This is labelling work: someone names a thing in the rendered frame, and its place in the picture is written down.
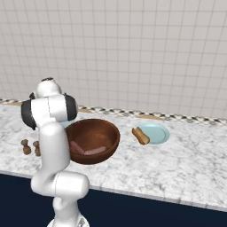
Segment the dark blue counter front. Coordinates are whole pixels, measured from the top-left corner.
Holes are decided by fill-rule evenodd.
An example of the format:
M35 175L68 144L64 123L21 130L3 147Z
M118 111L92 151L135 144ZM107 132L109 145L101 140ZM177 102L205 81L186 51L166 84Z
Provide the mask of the dark blue counter front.
M90 227L227 227L227 213L90 190L78 201ZM30 180L0 174L0 227L47 227L52 199L32 192Z

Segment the pink sausage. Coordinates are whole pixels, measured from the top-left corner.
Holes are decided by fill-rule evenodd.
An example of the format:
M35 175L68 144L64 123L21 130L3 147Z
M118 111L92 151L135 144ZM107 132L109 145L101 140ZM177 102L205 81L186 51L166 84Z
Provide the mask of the pink sausage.
M85 151L75 141L71 141L70 145L77 153L84 155Z
M101 146L99 148L95 148L95 149L91 149L91 150L85 151L84 155L94 155L94 154L102 153L105 150L106 150L106 147L105 146Z

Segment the brown pepper shaker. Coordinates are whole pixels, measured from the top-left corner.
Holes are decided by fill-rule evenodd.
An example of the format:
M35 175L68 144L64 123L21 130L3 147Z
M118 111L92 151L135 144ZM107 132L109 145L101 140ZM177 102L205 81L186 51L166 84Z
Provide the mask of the brown pepper shaker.
M23 145L23 153L26 154L26 155L29 155L31 153L31 148L27 144L28 140L27 139L23 139L20 143Z
M39 141L35 141L33 143L33 146L35 147L35 156L40 157L41 153L40 153Z

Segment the brown wooden bowl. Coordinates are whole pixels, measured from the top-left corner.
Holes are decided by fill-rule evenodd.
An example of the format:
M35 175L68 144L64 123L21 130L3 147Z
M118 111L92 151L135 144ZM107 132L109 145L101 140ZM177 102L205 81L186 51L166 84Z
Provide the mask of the brown wooden bowl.
M104 146L102 153L84 155L70 147L71 160L84 165L98 164L110 158L120 142L120 132L115 125L101 119L76 121L66 127L68 142L74 141L85 152Z

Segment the light blue plate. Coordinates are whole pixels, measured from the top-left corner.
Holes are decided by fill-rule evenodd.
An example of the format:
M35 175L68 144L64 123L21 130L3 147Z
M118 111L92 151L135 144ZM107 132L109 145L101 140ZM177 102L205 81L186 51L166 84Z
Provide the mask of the light blue plate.
M66 127L68 127L69 125L75 123L75 122L78 121L78 120L80 120L80 118L78 119L78 118L76 117L75 119L73 119L73 120L71 120L71 121L63 121L63 122L61 122L60 124L61 124L64 128L66 128Z
M150 145L160 145L168 141L169 131L163 125L155 122L145 122L138 127L149 137Z

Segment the tan hot dog bun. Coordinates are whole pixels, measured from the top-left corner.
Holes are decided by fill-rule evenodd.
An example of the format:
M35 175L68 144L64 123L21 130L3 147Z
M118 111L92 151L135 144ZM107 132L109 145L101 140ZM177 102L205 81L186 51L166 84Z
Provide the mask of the tan hot dog bun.
M133 128L132 134L141 145L147 145L150 142L150 138L139 127Z

